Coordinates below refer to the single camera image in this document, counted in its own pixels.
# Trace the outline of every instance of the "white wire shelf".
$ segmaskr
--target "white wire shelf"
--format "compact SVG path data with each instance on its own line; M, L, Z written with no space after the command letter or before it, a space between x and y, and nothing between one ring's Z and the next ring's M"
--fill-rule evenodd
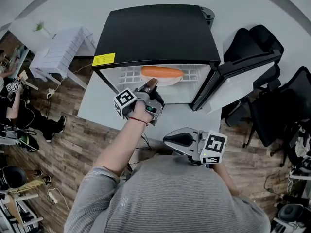
M198 65L179 65L179 69L184 73L179 82L197 82L199 80L200 71ZM140 76L140 70L141 67L123 67L118 84L145 83Z

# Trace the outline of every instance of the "red string bracelet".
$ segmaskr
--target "red string bracelet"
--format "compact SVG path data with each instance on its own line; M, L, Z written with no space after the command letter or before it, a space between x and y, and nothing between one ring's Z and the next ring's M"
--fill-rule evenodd
M148 123L146 123L146 122L144 122L144 121L142 121L142 120L139 120L139 119L137 119L137 118L135 118L135 117L129 117L128 119L133 119L133 120L136 120L136 121L139 121L139 122L143 122L143 123L145 123L146 124L146 126L148 126Z

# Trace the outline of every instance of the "gray striped shirt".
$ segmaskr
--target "gray striped shirt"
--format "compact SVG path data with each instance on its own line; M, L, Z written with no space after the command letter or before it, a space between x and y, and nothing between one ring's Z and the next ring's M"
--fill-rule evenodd
M269 233L267 215L244 196L231 196L212 169L186 156L143 161L119 177L94 167L83 179L65 233Z

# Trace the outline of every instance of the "black fridge top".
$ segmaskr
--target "black fridge top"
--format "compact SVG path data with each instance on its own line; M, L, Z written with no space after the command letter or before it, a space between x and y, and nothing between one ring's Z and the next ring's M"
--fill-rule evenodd
M159 4L111 11L93 67L211 62L220 57L201 7Z

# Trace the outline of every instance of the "mini fridge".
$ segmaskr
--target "mini fridge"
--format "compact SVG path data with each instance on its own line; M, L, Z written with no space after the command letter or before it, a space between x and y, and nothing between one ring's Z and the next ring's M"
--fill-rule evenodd
M241 98L281 54L273 50L220 65L210 30L214 19L210 9L198 5L158 4L111 11L92 68L116 94L146 82L140 72L143 66L176 68L182 70L182 78L157 88L165 104L186 103L194 111L205 106L207 113L221 108Z

